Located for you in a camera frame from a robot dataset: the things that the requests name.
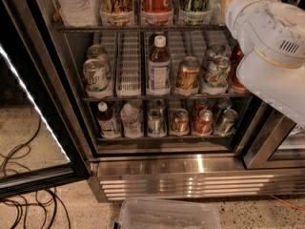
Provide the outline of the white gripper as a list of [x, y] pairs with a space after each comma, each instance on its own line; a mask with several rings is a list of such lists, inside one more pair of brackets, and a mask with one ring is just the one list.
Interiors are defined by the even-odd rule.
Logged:
[[280, 0], [220, 0], [226, 26], [248, 54], [273, 66], [305, 64], [305, 11]]

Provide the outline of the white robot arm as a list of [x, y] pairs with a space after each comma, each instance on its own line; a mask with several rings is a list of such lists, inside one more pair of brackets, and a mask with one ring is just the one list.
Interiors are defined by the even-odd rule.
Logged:
[[244, 57], [236, 77], [305, 126], [305, 11], [281, 0], [228, 0], [225, 23]]

